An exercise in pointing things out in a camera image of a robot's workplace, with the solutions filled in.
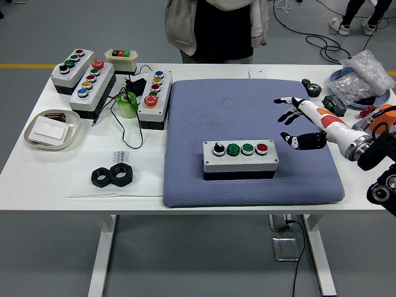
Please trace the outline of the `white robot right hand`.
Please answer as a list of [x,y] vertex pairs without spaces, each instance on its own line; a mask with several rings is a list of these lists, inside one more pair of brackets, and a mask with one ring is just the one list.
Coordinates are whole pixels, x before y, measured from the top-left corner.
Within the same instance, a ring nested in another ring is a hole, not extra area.
[[289,125],[303,115],[319,129],[319,132],[300,136],[292,136],[286,132],[281,133],[283,140],[296,150],[321,149],[327,142],[331,142],[338,145],[340,153],[345,158],[349,158],[359,145],[371,140],[366,132],[352,129],[338,116],[317,106],[310,100],[283,97],[275,99],[273,102],[276,104],[286,103],[292,106],[278,119],[278,122]]

